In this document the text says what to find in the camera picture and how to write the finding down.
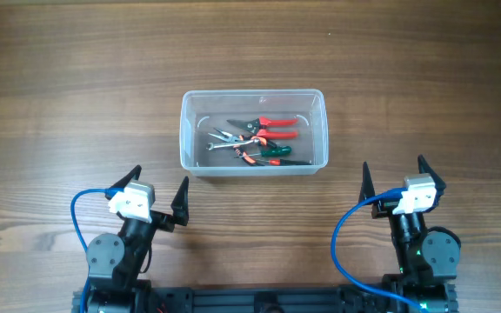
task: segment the red handle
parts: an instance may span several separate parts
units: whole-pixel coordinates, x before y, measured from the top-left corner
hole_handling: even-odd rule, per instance
[[[297,118],[293,118],[291,120],[270,120],[266,117],[259,117],[260,125],[268,127],[280,127],[280,126],[292,126],[297,123]]]
[[[297,137],[298,133],[296,131],[290,131],[290,132],[275,132],[275,131],[268,131],[268,130],[259,130],[257,133],[258,137],[266,138],[266,139],[293,139]]]

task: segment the blue cable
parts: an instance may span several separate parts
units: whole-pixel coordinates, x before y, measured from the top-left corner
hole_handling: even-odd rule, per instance
[[[339,270],[339,272],[341,272],[345,276],[345,278],[347,278],[350,282],[352,282],[355,285],[357,285],[362,290],[368,291],[368,292],[370,292],[372,294],[375,294],[375,295],[385,296],[385,297],[389,297],[389,298],[401,301],[403,303],[407,303],[411,307],[416,308],[417,310],[419,310],[422,313],[429,313],[429,311],[427,309],[421,307],[421,305],[419,303],[416,303],[416,302],[414,302],[414,301],[412,301],[410,299],[407,299],[404,296],[400,296],[400,295],[388,292],[386,290],[380,290],[378,288],[374,288],[372,286],[369,286],[367,284],[359,282],[357,279],[355,279],[355,277],[353,277],[346,270],[344,270],[344,268],[341,266],[341,264],[337,260],[337,256],[336,256],[337,234],[339,233],[339,230],[341,229],[341,226],[345,223],[345,221],[347,220],[347,218],[349,216],[351,216],[351,214],[353,214],[355,211],[359,210],[361,207],[363,207],[363,206],[365,206],[367,204],[371,204],[371,203],[373,203],[375,201],[378,201],[380,199],[384,199],[384,198],[392,198],[392,199],[401,198],[401,192],[402,191],[406,191],[406,190],[407,190],[406,188],[396,188],[396,189],[388,190],[385,193],[382,193],[382,194],[379,194],[377,196],[373,196],[373,197],[370,197],[368,199],[365,199],[365,200],[361,201],[356,206],[354,206],[353,209],[351,209],[347,213],[345,213],[345,215],[337,223],[337,226],[334,229],[334,234],[331,236],[331,244],[330,244],[331,259],[334,262],[334,264],[336,265],[336,267]]]
[[[80,243],[83,245],[84,252],[88,249],[88,246],[86,246],[86,242],[84,241],[83,234],[81,234],[80,229],[78,228],[78,222],[77,222],[77,216],[75,215],[75,203],[77,202],[78,198],[82,195],[86,195],[89,193],[104,193],[109,196],[115,196],[115,194],[118,191],[123,191],[121,188],[109,188],[109,189],[89,189],[89,190],[84,190],[79,193],[77,193],[76,196],[73,197],[72,201],[70,202],[70,217],[73,220],[73,225],[75,226],[75,231],[77,232],[78,239],[80,240]],[[90,282],[88,280],[88,277],[86,278],[86,283],[84,283],[84,288],[83,288],[83,294],[80,296],[80,313],[84,313],[84,298],[86,297],[86,293],[88,292],[88,289],[90,288]]]

